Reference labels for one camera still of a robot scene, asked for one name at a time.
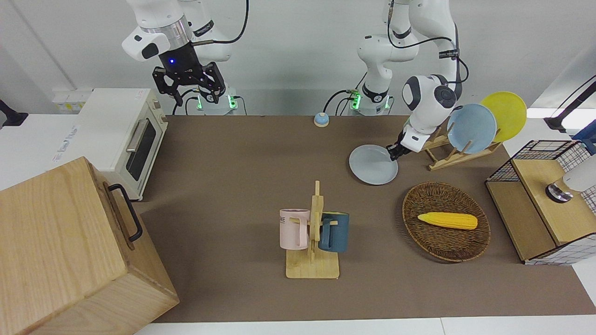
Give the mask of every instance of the mug rack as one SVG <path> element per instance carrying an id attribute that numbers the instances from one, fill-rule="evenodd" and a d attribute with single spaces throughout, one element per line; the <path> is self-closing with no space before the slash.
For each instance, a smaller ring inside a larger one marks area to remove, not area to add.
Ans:
<path id="1" fill-rule="evenodd" d="M 492 154 L 503 144 L 503 142 L 493 142 L 486 149 L 480 151 L 479 153 L 467 154 L 467 153 L 465 153 L 465 151 L 473 143 L 472 141 L 469 141 L 465 145 L 465 147 L 462 151 L 457 150 L 457 148 L 453 148 L 453 150 L 451 150 L 451 152 L 449 153 L 449 155 L 447 157 L 445 157 L 444 159 L 437 159 L 437 157 L 430 151 L 430 149 L 434 149 L 434 148 L 438 148 L 438 147 L 442 147 L 444 145 L 450 144 L 449 138 L 447 135 L 449 134 L 451 129 L 453 129 L 454 125 L 455 125 L 455 122 L 451 123 L 451 126 L 449 127 L 449 129 L 447 129 L 447 133 L 444 135 L 440 135 L 440 136 L 439 136 L 439 133 L 441 132 L 442 127 L 438 127 L 437 130 L 434 132 L 434 134 L 431 136 L 431 139 L 428 140 L 425 143 L 425 145 L 422 147 L 422 150 L 424 150 L 429 155 L 430 159 L 433 160 L 433 163 L 431 163 L 429 165 L 430 171 L 447 168 L 448 166 L 453 166 L 453 165 L 456 165 L 459 163 L 467 162 L 469 160 L 473 160 L 473 159 L 476 159 L 479 157 L 486 156 L 488 154 Z M 500 131 L 500 129 L 496 130 L 495 137 L 497 134 L 499 134 L 499 131 Z"/>
<path id="2" fill-rule="evenodd" d="M 315 181 L 315 194 L 311 201 L 311 219 L 308 221 L 309 245 L 303 250 L 285 251 L 285 276 L 288 278 L 318 278 L 338 279 L 339 278 L 339 257 L 336 252 L 326 252 L 318 247 L 321 240 L 320 227 L 323 214 L 323 196 L 321 195 L 321 184 Z M 337 225 L 337 221 L 331 221 L 331 225 Z"/>

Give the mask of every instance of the wicker basket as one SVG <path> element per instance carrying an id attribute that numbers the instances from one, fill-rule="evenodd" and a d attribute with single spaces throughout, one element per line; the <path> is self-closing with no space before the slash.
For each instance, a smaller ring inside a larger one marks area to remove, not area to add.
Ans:
<path id="1" fill-rule="evenodd" d="M 478 218 L 473 230 L 430 225 L 418 220 L 419 214 L 451 212 Z M 413 187 L 403 200 L 402 216 L 408 233 L 424 251 L 449 262 L 465 262 L 482 255 L 491 239 L 491 228 L 482 208 L 459 188 L 440 182 Z"/>

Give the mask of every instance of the black cable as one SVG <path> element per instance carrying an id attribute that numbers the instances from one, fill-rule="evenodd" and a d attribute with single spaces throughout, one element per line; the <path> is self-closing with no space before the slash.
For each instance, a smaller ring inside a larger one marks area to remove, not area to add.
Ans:
<path id="1" fill-rule="evenodd" d="M 342 93 L 352 93 L 351 90 L 349 89 L 342 89 L 341 91 L 337 91 L 335 92 L 331 98 L 329 98 L 329 100 L 327 100 L 327 103 L 325 104 L 325 108 L 323 108 L 323 113 L 325 113 L 325 111 L 327 111 L 327 107 L 329 106 L 329 103 L 331 102 L 331 100 L 333 100 L 333 98 L 335 98 L 336 96 L 342 94 Z"/>
<path id="2" fill-rule="evenodd" d="M 561 109 L 561 107 L 567 102 L 567 100 L 571 99 L 571 97 L 577 93 L 582 87 L 586 86 L 587 83 L 589 83 L 590 81 L 592 81 L 592 79 L 596 78 L 596 75 L 593 75 L 590 77 L 590 79 L 586 80 L 585 83 L 582 84 L 582 86 L 578 87 L 575 91 L 573 91 L 573 93 L 571 93 L 560 105 L 559 107 L 557 107 L 557 109 L 555 109 L 555 111 L 551 114 L 551 117 L 553 117 L 555 114 L 557 114 L 557 111 L 559 109 Z"/>
<path id="3" fill-rule="evenodd" d="M 240 33 L 238 34 L 238 36 L 236 36 L 235 39 L 231 39 L 229 41 L 213 41 L 213 43 L 216 44 L 231 44 L 234 42 L 237 42 L 242 35 L 244 34 L 244 31 L 246 30 L 246 24 L 249 22 L 249 0 L 246 0 L 246 15 L 244 16 L 244 24 L 242 25 L 242 30 L 240 31 Z"/>
<path id="4" fill-rule="evenodd" d="M 358 87 L 360 86 L 360 84 L 362 84 L 362 82 L 364 81 L 364 78 L 366 78 L 367 74 L 368 74 L 368 71 L 364 73 L 364 75 L 362 76 L 362 78 L 360 78 L 360 81 L 359 81 L 359 82 L 356 84 L 356 87 L 354 87 L 354 89 L 358 89 Z M 340 116 L 341 116 L 341 115 L 343 114 L 343 112 L 346 110 L 346 106 L 347 106 L 347 104 L 349 104 L 349 103 L 350 103 L 350 101 L 346 101 L 346 103 L 343 105 L 342 112 L 341 112 L 341 113 L 339 113 L 339 115 L 340 115 Z"/>
<path id="5" fill-rule="evenodd" d="M 444 40 L 447 40 L 447 41 L 450 41 L 450 42 L 453 43 L 453 40 L 451 38 L 441 36 L 441 37 L 433 37 L 433 38 L 425 39 L 424 41 L 421 41 L 421 42 L 418 42 L 418 43 L 414 43 L 414 44 L 411 44 L 411 45 L 406 45 L 406 46 L 397 46 L 397 45 L 395 45 L 393 43 L 393 40 L 391 39 L 391 33 L 390 33 L 390 30 L 391 30 L 390 25 L 391 25 L 391 18 L 393 17 L 393 6 L 394 5 L 395 5 L 395 0 L 392 0 L 391 1 L 390 8 L 389 8 L 389 14 L 387 15 L 387 38 L 389 38 L 389 43 L 391 43 L 391 45 L 393 45 L 394 48 L 397 48 L 397 49 L 411 48 L 413 46 L 417 46 L 417 45 L 420 45 L 420 44 L 423 44 L 423 43 L 426 43 L 426 42 L 430 42 L 430 41 L 436 41 L 438 39 L 444 39 Z"/>
<path id="6" fill-rule="evenodd" d="M 464 63 L 464 61 L 462 61 L 461 58 L 459 58 L 459 57 L 456 57 L 456 60 L 458 62 L 460 62 L 465 67 L 465 78 L 460 79 L 459 81 L 446 82 L 446 83 L 454 83 L 454 84 L 463 83 L 466 80 L 468 80 L 468 78 L 470 77 L 470 69 L 468 69 L 468 65 L 466 65 L 466 63 Z"/>
<path id="7" fill-rule="evenodd" d="M 198 97 L 190 97 L 186 100 L 184 103 L 184 112 L 186 112 L 186 115 L 188 115 L 188 102 L 191 100 L 198 100 Z"/>
<path id="8" fill-rule="evenodd" d="M 194 89 L 194 88 L 191 88 L 191 89 L 189 89 L 189 90 L 187 90 L 187 91 L 184 91 L 184 93 L 182 93 L 182 95 L 180 96 L 180 98 L 184 98 L 184 96 L 185 96 L 185 95 L 187 95 L 187 94 L 189 94 L 190 92 L 193 92 L 193 91 L 195 91 L 195 90 L 196 90 L 196 89 Z M 172 115 L 176 115 L 176 109 L 178 109 L 178 105 L 177 105 L 177 104 L 175 104 L 175 105 L 174 105 L 174 109 L 172 110 Z"/>
<path id="9" fill-rule="evenodd" d="M 387 115 L 390 115 L 391 114 L 391 110 L 393 109 L 393 104 L 395 103 L 395 97 L 394 96 L 389 97 L 389 99 L 392 99 L 392 101 L 391 101 L 391 105 L 389 106 L 389 112 L 387 112 Z"/>
<path id="10" fill-rule="evenodd" d="M 347 105 L 347 104 L 349 104 L 350 100 L 351 100 L 351 98 L 343 98 L 337 103 L 336 116 L 337 116 L 337 112 L 339 111 L 339 106 L 342 104 L 342 102 L 345 101 L 346 105 Z"/>
<path id="11" fill-rule="evenodd" d="M 239 95 L 235 95 L 233 96 L 233 98 L 242 100 L 242 107 L 244 107 L 244 115 L 248 115 L 248 113 L 246 113 L 246 101 L 244 101 L 244 98 Z"/>

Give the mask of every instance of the oven door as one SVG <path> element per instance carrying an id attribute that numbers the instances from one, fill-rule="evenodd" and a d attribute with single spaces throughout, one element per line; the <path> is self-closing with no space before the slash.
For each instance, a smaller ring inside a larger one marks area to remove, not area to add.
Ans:
<path id="1" fill-rule="evenodd" d="M 163 130 L 155 115 L 146 110 L 141 113 L 131 141 L 126 146 L 124 165 L 120 176 L 131 187 L 135 187 L 135 195 L 131 198 L 141 198 L 147 178 L 153 167 L 153 161 L 163 138 Z"/>

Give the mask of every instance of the wooden cabinet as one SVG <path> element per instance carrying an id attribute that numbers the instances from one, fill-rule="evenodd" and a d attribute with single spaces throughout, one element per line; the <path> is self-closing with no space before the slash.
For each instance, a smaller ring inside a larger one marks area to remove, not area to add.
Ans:
<path id="1" fill-rule="evenodd" d="M 177 303 L 142 221 L 86 159 L 0 192 L 0 335 L 133 334 Z"/>
<path id="2" fill-rule="evenodd" d="M 511 167 L 519 181 L 487 181 L 486 186 L 520 259 L 571 264 L 590 257 L 596 216 L 586 201 L 573 192 L 574 199 L 561 204 L 545 193 L 548 184 L 565 174 L 559 162 L 513 159 Z"/>

